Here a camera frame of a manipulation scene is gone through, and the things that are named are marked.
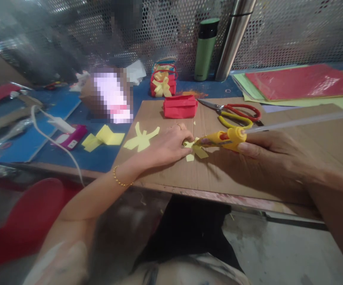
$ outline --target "thermos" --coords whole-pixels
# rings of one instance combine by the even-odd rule
[[[218,24],[219,18],[200,22],[194,72],[196,81],[205,81],[207,79],[216,35],[218,34]]]
[[[215,73],[216,81],[225,81],[240,47],[248,22],[253,13],[256,0],[235,0],[232,8],[227,35],[224,39],[222,55]]]

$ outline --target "yellow glue gun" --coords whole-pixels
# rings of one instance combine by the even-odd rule
[[[233,127],[227,132],[219,131],[200,138],[195,145],[202,147],[223,147],[229,150],[238,151],[238,144],[245,142],[247,135],[242,127]]]

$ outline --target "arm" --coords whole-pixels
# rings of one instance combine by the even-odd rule
[[[194,137],[184,124],[168,128],[153,139],[150,147],[119,165],[117,179],[130,184],[149,168],[185,157],[192,151],[181,148],[185,139],[191,142]],[[72,198],[51,227],[24,285],[42,284],[47,279],[52,284],[80,284],[87,275],[88,251],[96,221],[127,188],[119,185],[110,171]]]
[[[268,163],[283,176],[300,181],[343,253],[343,173],[318,162],[281,132],[250,134],[238,149],[243,155]]]

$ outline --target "perforated metal sheet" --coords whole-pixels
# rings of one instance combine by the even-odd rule
[[[232,69],[332,61],[343,61],[343,0],[264,0]]]
[[[192,74],[199,22],[219,17],[214,70],[231,7],[232,0],[0,0],[0,55],[38,84],[138,58],[150,72],[174,56],[180,74]],[[343,61],[343,0],[259,0],[232,68],[329,61]]]

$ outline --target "bottle cap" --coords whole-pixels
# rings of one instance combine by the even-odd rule
[[[208,39],[216,37],[218,33],[219,18],[206,19],[200,22],[198,38]]]

